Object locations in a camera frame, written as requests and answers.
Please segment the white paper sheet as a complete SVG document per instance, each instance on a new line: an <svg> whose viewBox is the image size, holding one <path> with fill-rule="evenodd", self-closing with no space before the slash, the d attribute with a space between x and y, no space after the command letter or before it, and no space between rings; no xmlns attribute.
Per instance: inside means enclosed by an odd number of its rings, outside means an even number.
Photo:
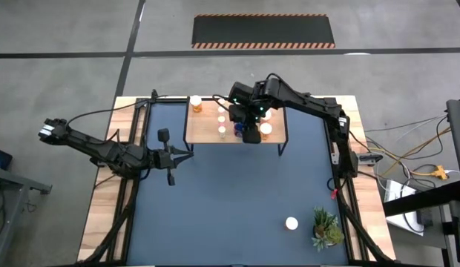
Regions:
<svg viewBox="0 0 460 267"><path fill-rule="evenodd" d="M416 192L414 188L403 185L394 180L386 181L384 188L384 202L396 200L400 197L412 195ZM391 225L410 231L421 237L424 236L424 226L418 222L418 216L416 211L386 217L386 220Z"/></svg>

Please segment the yellow power splitter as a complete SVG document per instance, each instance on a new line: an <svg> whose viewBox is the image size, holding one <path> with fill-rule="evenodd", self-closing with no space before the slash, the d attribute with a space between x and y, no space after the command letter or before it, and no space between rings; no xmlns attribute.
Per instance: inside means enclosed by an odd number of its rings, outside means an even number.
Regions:
<svg viewBox="0 0 460 267"><path fill-rule="evenodd" d="M446 180L449 178L449 175L442 165L436 165L430 175L441 180Z"/></svg>

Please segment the black hazard-striped floor mat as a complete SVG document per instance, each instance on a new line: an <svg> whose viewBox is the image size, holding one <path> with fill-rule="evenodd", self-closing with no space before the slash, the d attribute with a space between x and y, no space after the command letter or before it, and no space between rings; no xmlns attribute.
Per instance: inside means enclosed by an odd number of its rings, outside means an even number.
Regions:
<svg viewBox="0 0 460 267"><path fill-rule="evenodd" d="M213 50L332 49L324 13L215 13L194 17L191 47Z"/></svg>

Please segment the black aluminium rig frame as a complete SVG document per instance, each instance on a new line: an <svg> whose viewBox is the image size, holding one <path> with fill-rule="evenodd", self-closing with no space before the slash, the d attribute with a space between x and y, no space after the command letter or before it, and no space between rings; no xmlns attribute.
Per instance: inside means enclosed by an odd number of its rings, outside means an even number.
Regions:
<svg viewBox="0 0 460 267"><path fill-rule="evenodd" d="M358 153L364 151L366 144L364 128L358 110L356 98L350 95L335 97L343 106L351 119L350 138L352 149ZM147 125L145 119L148 112L145 109L144 96L119 96L115 99L115 110L111 113L111 122L107 136L120 130L123 138L138 144L142 138L143 128ZM378 195L378 183L372 178L371 168L361 166L362 172L351 185L344 186L346 201L358 207L361 223L377 244L390 258L395 258L392 239L384 217L382 201ZM110 230L114 218L117 217L127 204L133 182L113 177L107 168L100 168L96 176L96 187L91 197L91 205L85 223L85 230L79 247L78 261L83 261L95 251Z"/></svg>

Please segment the blue-grey table mat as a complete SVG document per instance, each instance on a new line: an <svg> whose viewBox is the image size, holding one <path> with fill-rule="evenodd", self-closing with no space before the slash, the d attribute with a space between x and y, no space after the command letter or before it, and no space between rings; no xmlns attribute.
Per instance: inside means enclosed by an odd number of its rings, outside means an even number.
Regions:
<svg viewBox="0 0 460 267"><path fill-rule="evenodd" d="M346 249L318 251L314 207L338 214L323 121L288 110L289 143L199 144L174 171L139 184L127 262L132 266L344 265ZM288 230L287 217L299 226Z"/></svg>

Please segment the wooden shelf black metal legs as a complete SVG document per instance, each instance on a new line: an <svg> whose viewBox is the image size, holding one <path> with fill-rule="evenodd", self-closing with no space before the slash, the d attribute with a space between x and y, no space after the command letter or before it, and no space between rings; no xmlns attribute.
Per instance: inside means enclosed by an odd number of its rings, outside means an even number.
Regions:
<svg viewBox="0 0 460 267"><path fill-rule="evenodd" d="M242 138L237 138L234 135L234 123L229 120L229 113L219 113L218 108L224 105L226 108L229 103L224 100L217 101L211 97L202 98L202 111L195 113L188 103L185 112L185 126L183 140L189 150L193 149L194 144L238 144L243 143ZM276 144L278 153L281 155L289 141L288 128L286 125L286 111L281 108L279 110L270 109L272 111L272 118L268 121L272 125L272 133L268 139L262 140L262 144ZM220 124L217 120L219 116L226 118L224 124ZM226 136L220 138L218 128L220 126L226 127Z"/></svg>

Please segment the black device blue light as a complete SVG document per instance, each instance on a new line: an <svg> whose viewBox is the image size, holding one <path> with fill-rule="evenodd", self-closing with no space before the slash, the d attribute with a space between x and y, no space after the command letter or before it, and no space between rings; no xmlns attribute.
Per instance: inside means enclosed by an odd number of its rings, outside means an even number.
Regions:
<svg viewBox="0 0 460 267"><path fill-rule="evenodd" d="M8 171L12 161L13 156L11 154L0 150L0 169Z"/></svg>

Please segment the grey metal desk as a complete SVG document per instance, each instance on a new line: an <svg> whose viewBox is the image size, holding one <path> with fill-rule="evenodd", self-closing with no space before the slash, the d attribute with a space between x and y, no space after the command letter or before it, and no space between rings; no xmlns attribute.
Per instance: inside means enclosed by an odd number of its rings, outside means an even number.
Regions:
<svg viewBox="0 0 460 267"><path fill-rule="evenodd" d="M16 225L26 206L30 190L49 194L52 185L12 174L0 168L0 265L9 248Z"/></svg>

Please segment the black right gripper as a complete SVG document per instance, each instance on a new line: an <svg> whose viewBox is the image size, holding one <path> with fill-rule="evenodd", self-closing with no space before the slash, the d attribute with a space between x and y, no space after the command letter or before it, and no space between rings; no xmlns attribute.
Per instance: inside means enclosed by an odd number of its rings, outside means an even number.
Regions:
<svg viewBox="0 0 460 267"><path fill-rule="evenodd" d="M263 82L256 82L252 87L235 82L231 87L228 101L229 118L242 125L241 134L244 143L261 143L257 123L270 108L269 99L263 95Z"/></svg>

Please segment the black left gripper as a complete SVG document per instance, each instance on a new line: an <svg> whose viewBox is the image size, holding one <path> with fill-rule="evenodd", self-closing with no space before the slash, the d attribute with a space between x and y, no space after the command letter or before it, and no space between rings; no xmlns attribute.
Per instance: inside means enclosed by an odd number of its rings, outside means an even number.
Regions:
<svg viewBox="0 0 460 267"><path fill-rule="evenodd" d="M154 155L155 167L158 169L167 170L167 180L170 186L175 185L174 175L172 174L172 168L177 168L177 166L190 159L194 156L193 151L187 149L181 150L175 148L173 145L169 145L168 141L170 139L170 133L167 128L162 128L157 131L158 141L163 144L163 149L158 150ZM171 155L182 155L178 157L171 158Z"/></svg>

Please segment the potted succulent plant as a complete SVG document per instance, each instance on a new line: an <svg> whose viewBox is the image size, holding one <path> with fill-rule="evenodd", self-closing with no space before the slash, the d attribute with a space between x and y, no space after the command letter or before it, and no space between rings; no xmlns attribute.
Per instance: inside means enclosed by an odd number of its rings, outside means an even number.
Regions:
<svg viewBox="0 0 460 267"><path fill-rule="evenodd" d="M329 213L322 207L314 207L313 246L318 251L344 241L344 233L339 226L336 215Z"/></svg>

